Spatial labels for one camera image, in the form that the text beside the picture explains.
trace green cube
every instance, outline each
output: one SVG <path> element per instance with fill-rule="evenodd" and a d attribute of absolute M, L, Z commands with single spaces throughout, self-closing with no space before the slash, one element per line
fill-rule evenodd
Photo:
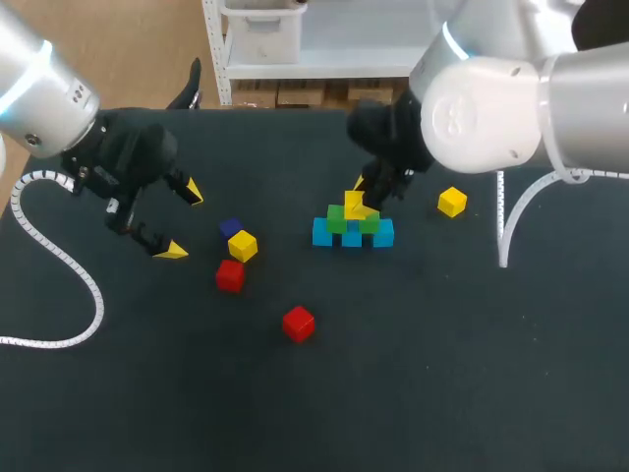
<path fill-rule="evenodd" d="M 347 221 L 343 206 L 330 205 L 327 208 L 327 230 L 332 234 L 347 233 Z"/>
<path fill-rule="evenodd" d="M 366 219 L 358 222 L 358 227 L 363 234 L 375 234 L 380 229 L 380 213 L 370 214 Z"/>

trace light blue block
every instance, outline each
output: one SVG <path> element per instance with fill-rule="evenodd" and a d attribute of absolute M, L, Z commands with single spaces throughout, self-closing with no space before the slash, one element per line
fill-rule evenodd
<path fill-rule="evenodd" d="M 348 231 L 341 237 L 341 245 L 344 248 L 362 248 L 363 235 L 358 231 Z"/>
<path fill-rule="evenodd" d="M 380 221 L 380 230 L 373 235 L 373 246 L 375 248 L 392 248 L 393 241 L 395 241 L 393 220 L 382 219 Z"/>
<path fill-rule="evenodd" d="M 332 247 L 332 233 L 327 230 L 325 218 L 315 218 L 313 221 L 313 246 Z"/>

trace white storage bin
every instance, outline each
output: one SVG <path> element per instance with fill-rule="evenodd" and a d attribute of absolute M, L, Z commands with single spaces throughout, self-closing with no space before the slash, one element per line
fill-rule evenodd
<path fill-rule="evenodd" d="M 232 54 L 245 64 L 294 64 L 302 48 L 302 17 L 308 5 L 292 0 L 223 0 Z"/>

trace robot logo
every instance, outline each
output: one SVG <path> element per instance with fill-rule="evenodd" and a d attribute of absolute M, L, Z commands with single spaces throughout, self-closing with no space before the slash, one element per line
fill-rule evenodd
<path fill-rule="evenodd" d="M 432 111 L 432 127 L 440 140 L 460 141 L 469 136 L 477 124 L 474 100 L 464 93 L 442 97 Z"/>

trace cube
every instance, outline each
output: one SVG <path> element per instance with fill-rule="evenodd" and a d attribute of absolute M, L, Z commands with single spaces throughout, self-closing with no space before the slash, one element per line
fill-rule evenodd
<path fill-rule="evenodd" d="M 327 208 L 327 230 L 332 234 L 347 232 L 347 221 L 343 214 L 343 206 L 330 205 Z"/>
<path fill-rule="evenodd" d="M 282 328 L 293 341 L 304 342 L 315 332 L 315 318 L 304 307 L 297 307 L 284 316 Z"/>
<path fill-rule="evenodd" d="M 216 286 L 225 292 L 240 293 L 245 283 L 245 266 L 236 261 L 223 261 L 216 273 Z"/>
<path fill-rule="evenodd" d="M 223 221 L 218 226 L 220 228 L 220 234 L 222 234 L 225 241 L 229 241 L 233 236 L 245 229 L 243 228 L 243 225 L 240 223 L 240 221 L 236 218 Z"/>
<path fill-rule="evenodd" d="M 363 235 L 358 231 L 348 231 L 341 236 L 341 246 L 344 248 L 362 248 Z"/>
<path fill-rule="evenodd" d="M 370 214 L 363 221 L 359 221 L 360 231 L 363 234 L 375 234 L 380 229 L 380 213 Z"/>
<path fill-rule="evenodd" d="M 439 208 L 449 217 L 453 218 L 465 209 L 467 201 L 467 195 L 455 189 L 454 187 L 450 187 L 439 196 L 439 204 L 437 208 Z"/>
<path fill-rule="evenodd" d="M 365 219 L 364 216 L 354 212 L 354 208 L 363 204 L 363 194 L 365 192 L 348 190 L 345 192 L 345 205 L 343 206 L 343 214 L 347 220 Z"/>
<path fill-rule="evenodd" d="M 325 218 L 315 218 L 313 222 L 313 246 L 331 248 L 332 233 L 327 230 Z"/>
<path fill-rule="evenodd" d="M 257 240 L 245 230 L 239 231 L 229 240 L 229 254 L 245 263 L 257 253 Z"/>
<path fill-rule="evenodd" d="M 393 221 L 391 219 L 382 219 L 377 233 L 373 235 L 373 246 L 375 248 L 392 248 L 393 241 L 395 241 Z"/>

